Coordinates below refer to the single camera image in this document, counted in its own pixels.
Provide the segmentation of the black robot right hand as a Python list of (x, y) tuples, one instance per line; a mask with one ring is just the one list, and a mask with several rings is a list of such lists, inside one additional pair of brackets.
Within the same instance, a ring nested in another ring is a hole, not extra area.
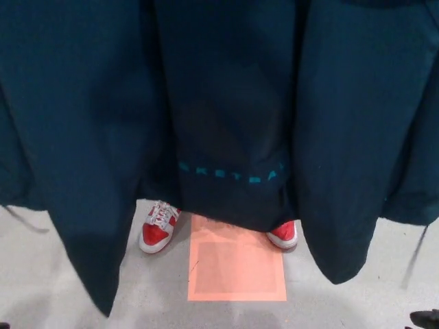
[(410, 319), (415, 326), (424, 329), (437, 329), (439, 326), (439, 310), (420, 310), (410, 313)]

